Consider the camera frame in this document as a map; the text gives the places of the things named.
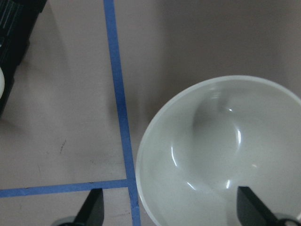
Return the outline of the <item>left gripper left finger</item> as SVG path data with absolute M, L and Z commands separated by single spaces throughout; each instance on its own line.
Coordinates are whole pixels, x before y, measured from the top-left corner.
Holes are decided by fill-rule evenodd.
M 74 226 L 102 226 L 104 221 L 103 190 L 92 189 L 73 221 Z

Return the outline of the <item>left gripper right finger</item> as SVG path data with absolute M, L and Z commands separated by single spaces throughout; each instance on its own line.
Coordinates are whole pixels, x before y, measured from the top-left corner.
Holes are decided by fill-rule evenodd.
M 247 186 L 237 189 L 237 217 L 242 226 L 276 226 L 277 217 Z

